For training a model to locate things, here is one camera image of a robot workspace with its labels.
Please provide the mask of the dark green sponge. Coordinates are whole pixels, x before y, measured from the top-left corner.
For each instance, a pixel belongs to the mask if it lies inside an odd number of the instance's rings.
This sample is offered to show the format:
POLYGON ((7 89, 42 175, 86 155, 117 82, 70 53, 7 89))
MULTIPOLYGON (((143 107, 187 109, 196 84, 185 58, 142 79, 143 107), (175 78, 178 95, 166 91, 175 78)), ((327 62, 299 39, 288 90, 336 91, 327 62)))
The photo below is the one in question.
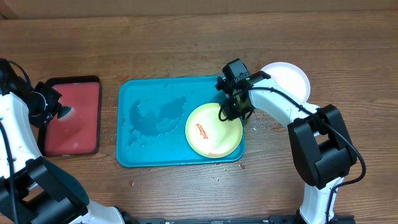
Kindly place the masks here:
POLYGON ((57 118, 61 119, 64 116, 68 115, 72 111, 72 107, 70 106, 63 106, 57 113, 57 118))

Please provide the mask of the green rimmed yellow plate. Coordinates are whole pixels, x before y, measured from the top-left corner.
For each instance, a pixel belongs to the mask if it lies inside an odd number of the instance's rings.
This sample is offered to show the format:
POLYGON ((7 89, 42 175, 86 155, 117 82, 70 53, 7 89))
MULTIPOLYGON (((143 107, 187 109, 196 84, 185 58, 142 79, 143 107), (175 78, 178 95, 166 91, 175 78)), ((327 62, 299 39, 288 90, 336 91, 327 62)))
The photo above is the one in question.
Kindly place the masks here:
POLYGON ((197 107, 187 118, 185 136, 201 156, 216 159, 230 155, 241 143, 243 124, 239 118, 225 119, 218 103, 197 107))

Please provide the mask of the white plate with red stain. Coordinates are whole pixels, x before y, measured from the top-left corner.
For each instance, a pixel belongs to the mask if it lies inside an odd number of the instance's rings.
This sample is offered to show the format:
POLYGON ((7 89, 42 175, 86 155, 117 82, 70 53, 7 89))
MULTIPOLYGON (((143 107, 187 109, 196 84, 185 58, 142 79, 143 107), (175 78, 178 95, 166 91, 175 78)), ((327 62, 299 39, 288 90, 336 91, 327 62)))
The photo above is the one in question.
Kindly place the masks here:
POLYGON ((281 88, 295 97, 307 101, 310 96, 310 82, 305 72, 288 62, 274 62, 261 69, 275 80, 281 88))

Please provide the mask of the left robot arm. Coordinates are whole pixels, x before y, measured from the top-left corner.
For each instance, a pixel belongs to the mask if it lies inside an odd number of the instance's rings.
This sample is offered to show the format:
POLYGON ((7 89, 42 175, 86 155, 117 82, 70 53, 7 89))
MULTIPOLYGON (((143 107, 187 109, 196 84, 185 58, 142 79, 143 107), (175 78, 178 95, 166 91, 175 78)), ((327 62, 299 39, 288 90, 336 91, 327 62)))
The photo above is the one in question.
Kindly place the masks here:
POLYGON ((51 120, 60 93, 40 82, 1 86, 1 213, 14 223, 135 223, 127 212, 90 200, 72 175, 42 157, 31 127, 51 120))

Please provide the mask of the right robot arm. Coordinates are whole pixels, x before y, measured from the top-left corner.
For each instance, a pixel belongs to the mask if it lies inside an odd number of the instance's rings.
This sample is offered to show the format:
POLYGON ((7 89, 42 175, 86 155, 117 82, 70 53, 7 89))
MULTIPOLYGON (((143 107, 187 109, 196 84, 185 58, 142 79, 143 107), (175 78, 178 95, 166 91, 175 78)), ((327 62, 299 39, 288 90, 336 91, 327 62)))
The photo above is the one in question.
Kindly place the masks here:
POLYGON ((287 128, 294 166, 305 182, 303 202, 291 223, 354 223, 333 207, 339 188, 359 182, 366 165, 337 107, 302 101, 268 76, 218 77, 215 87, 226 95, 221 121, 247 118, 258 109, 287 128))

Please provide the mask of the dark tray with red liquid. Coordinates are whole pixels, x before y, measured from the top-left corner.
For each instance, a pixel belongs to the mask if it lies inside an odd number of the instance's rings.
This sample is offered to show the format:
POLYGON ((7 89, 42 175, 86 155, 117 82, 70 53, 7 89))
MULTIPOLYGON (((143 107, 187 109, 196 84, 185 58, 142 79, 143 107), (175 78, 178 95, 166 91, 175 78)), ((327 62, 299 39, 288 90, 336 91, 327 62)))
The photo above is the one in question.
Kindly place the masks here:
POLYGON ((101 91, 95 75, 50 78, 46 84, 62 94, 72 109, 39 129, 37 144, 44 156, 95 154, 100 143, 101 91))

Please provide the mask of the teal plastic serving tray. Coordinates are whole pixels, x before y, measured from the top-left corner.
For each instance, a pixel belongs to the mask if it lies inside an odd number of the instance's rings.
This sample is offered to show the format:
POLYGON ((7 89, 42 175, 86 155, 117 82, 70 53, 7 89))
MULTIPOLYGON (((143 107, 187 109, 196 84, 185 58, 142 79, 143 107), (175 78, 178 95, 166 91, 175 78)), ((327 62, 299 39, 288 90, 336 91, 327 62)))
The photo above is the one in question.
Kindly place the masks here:
POLYGON ((229 155, 212 159, 195 152, 185 135, 190 113, 220 103, 217 77, 129 80, 119 90, 116 158, 124 167, 156 167, 235 162, 245 140, 229 155))

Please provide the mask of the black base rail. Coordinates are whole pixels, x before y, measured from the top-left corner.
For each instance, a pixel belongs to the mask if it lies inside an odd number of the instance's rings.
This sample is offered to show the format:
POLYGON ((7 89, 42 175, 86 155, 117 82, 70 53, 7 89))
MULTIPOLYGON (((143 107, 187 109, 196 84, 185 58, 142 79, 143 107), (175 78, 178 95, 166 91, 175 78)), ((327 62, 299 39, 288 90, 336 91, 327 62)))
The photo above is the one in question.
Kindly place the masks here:
POLYGON ((163 218, 138 219, 139 224, 294 224, 305 223, 298 215, 273 215, 267 218, 185 219, 165 220, 163 218))

